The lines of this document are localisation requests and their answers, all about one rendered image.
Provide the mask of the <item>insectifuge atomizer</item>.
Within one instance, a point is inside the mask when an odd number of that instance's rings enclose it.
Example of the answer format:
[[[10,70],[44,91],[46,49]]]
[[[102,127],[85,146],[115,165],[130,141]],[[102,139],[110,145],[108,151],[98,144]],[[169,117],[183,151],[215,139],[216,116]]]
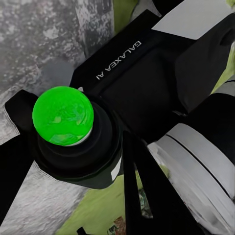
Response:
[[[53,88],[36,101],[29,149],[41,170],[82,187],[108,188],[118,177],[123,129],[102,97],[69,87],[73,63],[53,59],[42,68]]]

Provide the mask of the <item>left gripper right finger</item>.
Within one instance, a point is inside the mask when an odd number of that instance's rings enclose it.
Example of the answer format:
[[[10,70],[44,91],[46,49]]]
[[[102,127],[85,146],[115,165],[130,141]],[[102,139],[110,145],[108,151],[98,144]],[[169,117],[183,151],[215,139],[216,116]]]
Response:
[[[205,235],[141,138],[123,131],[126,235]],[[153,218],[141,213],[139,172]]]

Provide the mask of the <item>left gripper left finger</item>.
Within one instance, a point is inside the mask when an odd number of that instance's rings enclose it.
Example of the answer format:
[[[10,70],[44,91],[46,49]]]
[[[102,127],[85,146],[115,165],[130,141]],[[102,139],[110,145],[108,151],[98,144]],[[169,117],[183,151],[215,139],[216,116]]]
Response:
[[[28,132],[0,145],[0,226],[34,160]]]

